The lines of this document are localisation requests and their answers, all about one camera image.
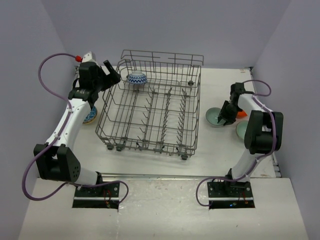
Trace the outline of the orange bowl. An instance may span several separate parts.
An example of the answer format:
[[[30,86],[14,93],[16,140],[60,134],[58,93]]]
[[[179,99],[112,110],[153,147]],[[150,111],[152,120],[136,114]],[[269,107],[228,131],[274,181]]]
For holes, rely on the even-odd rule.
[[[242,119],[242,118],[245,118],[245,117],[247,117],[247,116],[248,116],[247,113],[246,113],[245,111],[241,110],[241,111],[239,111],[239,112],[237,113],[236,118],[237,118],[237,119]]]

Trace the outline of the blue zigzag patterned bowl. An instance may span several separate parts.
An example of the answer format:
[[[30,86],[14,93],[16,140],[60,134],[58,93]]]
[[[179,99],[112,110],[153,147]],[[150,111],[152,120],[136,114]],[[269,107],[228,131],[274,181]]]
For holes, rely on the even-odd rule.
[[[127,76],[126,80],[129,84],[144,85],[148,82],[147,76],[142,71],[133,71]]]

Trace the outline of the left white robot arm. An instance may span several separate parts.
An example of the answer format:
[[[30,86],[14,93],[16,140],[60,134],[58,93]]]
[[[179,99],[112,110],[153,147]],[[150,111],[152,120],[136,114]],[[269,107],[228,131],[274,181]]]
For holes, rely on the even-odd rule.
[[[108,60],[103,64],[108,74],[94,61],[80,63],[79,76],[68,94],[62,119],[46,143],[37,144],[33,150],[42,179],[86,186],[87,192],[94,197],[101,195],[104,190],[101,175],[82,167],[73,148],[81,125],[99,98],[99,92],[121,81]]]

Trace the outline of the pale blue dotted bowl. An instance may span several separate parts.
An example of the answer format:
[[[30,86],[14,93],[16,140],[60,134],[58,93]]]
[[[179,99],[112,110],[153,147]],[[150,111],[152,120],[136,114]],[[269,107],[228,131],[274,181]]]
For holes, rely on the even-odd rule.
[[[219,107],[211,107],[209,108],[205,113],[206,120],[212,125],[212,126],[222,126],[224,122],[218,121],[218,116],[221,109]]]

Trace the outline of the mint green flower bowl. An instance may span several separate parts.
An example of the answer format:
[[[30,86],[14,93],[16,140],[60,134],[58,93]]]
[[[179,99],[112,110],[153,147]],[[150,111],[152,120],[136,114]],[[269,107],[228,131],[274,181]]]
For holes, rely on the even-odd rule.
[[[240,140],[242,140],[242,141],[245,139],[247,126],[248,126],[248,121],[247,120],[240,121],[236,125],[236,134],[237,134],[238,138]]]

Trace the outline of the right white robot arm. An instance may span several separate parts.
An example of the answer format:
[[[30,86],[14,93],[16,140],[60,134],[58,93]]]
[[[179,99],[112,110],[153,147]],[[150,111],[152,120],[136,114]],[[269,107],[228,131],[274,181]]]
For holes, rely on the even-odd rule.
[[[249,182],[259,163],[281,147],[284,115],[271,110],[258,99],[258,96],[269,95],[247,91],[244,82],[236,82],[230,86],[230,98],[223,103],[218,114],[217,121],[224,121],[225,126],[233,124],[240,111],[249,116],[244,135],[245,150],[227,175],[218,178],[224,181],[223,191],[227,196],[239,193],[240,183]]]

